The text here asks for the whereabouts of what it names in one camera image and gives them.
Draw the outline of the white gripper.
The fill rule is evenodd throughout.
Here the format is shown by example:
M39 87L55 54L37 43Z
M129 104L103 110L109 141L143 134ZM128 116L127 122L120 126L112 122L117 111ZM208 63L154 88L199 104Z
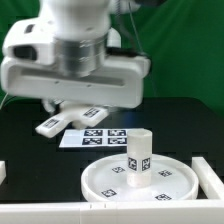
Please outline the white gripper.
M150 60L142 56L109 56L102 67L76 78L5 57L0 81L2 89L10 95L43 99L48 113L54 113L61 100L135 108L142 102L143 79L149 68Z

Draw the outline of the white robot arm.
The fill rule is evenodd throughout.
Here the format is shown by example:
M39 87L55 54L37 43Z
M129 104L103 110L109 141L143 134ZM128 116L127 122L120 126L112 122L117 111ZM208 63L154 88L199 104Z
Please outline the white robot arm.
M0 86L14 96L137 107L151 61L121 47L112 13L167 0L39 0L33 19L16 22L2 46Z

